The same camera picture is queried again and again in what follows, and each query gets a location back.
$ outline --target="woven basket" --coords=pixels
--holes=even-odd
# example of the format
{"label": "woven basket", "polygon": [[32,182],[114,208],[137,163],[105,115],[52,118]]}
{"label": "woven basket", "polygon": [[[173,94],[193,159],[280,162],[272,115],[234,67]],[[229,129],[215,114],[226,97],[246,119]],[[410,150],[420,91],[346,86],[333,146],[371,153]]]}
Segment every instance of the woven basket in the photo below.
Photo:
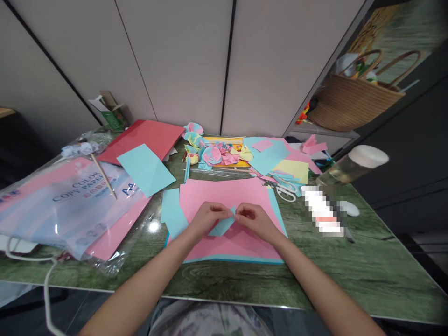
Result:
{"label": "woven basket", "polygon": [[[378,57],[360,78],[351,79],[342,75],[353,63],[370,54],[378,54]],[[308,119],[322,127],[340,132],[350,131],[371,122],[405,96],[395,84],[415,68],[421,52],[408,51],[377,71],[377,75],[380,75],[412,54],[417,54],[417,59],[409,69],[392,82],[378,81],[378,85],[365,80],[365,76],[379,64],[382,51],[376,49],[360,55],[340,74],[330,75],[324,90],[317,94],[319,104],[309,113]]]}

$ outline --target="green marble table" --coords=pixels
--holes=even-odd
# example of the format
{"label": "green marble table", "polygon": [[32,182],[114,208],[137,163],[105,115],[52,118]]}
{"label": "green marble table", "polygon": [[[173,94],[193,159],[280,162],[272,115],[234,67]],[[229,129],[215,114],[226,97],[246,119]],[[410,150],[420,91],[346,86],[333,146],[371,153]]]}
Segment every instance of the green marble table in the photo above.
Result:
{"label": "green marble table", "polygon": [[[181,139],[176,144],[179,154],[171,156],[166,164],[176,178],[168,189],[178,188],[183,183],[185,164],[181,163],[181,158],[184,143]],[[194,171],[189,177],[210,181],[229,178]],[[445,322],[448,315],[446,295],[356,190],[351,185],[341,188],[346,200],[361,211],[359,217],[347,218],[347,226],[356,244],[346,238],[325,238],[314,233],[302,222],[298,203],[287,203],[277,197],[290,239],[370,315]],[[73,260],[55,268],[50,285],[99,291],[117,289],[164,247],[168,231],[165,224],[157,225],[160,211],[161,193],[158,193],[135,224],[141,225],[140,234],[126,237],[123,244],[130,245],[131,242],[133,247],[116,277],[105,276],[97,269]],[[30,257],[53,253],[60,253],[60,250],[44,246]],[[0,280],[42,285],[50,266],[49,262],[24,262],[0,256]],[[167,286],[164,296],[312,309],[286,265],[226,261],[184,264]]]}

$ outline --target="hand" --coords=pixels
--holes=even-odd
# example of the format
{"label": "hand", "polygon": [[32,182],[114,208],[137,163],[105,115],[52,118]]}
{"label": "hand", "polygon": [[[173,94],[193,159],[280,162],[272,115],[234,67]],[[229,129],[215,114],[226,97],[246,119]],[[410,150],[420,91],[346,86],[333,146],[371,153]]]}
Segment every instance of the hand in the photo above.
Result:
{"label": "hand", "polygon": [[204,202],[188,227],[193,229],[198,236],[202,237],[218,220],[232,216],[233,212],[223,204]]}
{"label": "hand", "polygon": [[272,244],[281,232],[274,225],[262,207],[241,203],[235,211],[235,220],[254,231],[264,241]]}

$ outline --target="jar lid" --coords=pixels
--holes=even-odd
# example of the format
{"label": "jar lid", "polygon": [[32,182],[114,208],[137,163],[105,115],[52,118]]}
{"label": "jar lid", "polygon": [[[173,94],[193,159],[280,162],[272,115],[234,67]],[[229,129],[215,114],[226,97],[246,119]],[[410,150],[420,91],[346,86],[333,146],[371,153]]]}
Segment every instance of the jar lid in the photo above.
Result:
{"label": "jar lid", "polygon": [[378,148],[359,145],[349,153],[349,158],[358,165],[367,168],[376,168],[389,161],[389,156]]}

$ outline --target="basket handle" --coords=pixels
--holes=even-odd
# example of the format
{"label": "basket handle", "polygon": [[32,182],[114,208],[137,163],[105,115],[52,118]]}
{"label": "basket handle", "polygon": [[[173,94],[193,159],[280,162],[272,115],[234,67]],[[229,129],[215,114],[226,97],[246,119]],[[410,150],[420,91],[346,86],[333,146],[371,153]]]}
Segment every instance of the basket handle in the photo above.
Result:
{"label": "basket handle", "polygon": [[389,64],[385,65],[383,68],[381,68],[379,71],[377,71],[377,75],[382,74],[384,71],[388,70],[390,67],[392,67],[393,65],[395,65],[395,63],[405,59],[406,57],[408,57],[409,55],[412,54],[417,54],[417,59],[415,60],[414,64],[411,65],[409,67],[409,69],[407,69],[405,72],[403,72],[400,76],[398,76],[397,78],[395,78],[393,81],[391,81],[389,84],[386,84],[386,88],[390,88],[391,86],[395,85],[395,83],[401,81],[404,77],[407,76],[408,73],[410,73],[412,70],[414,70],[414,68],[417,66],[417,63],[419,62],[420,58],[421,58],[421,51],[419,50],[411,50],[408,51],[406,53],[404,53],[403,55],[398,56],[397,58],[395,58],[393,61],[391,61]]}
{"label": "basket handle", "polygon": [[351,65],[357,61],[359,61],[361,58],[363,58],[364,56],[367,55],[371,55],[371,54],[378,54],[377,59],[370,65],[370,67],[364,72],[364,74],[358,78],[358,79],[362,79],[363,77],[366,77],[367,74],[372,71],[373,69],[376,68],[376,66],[381,62],[381,59],[383,58],[383,51],[381,49],[374,49],[371,51],[368,51],[366,53],[363,53],[361,55],[359,55],[352,63],[349,64],[349,66],[347,68],[345,68],[344,70],[342,70],[339,74],[342,75],[349,67],[351,67]]}

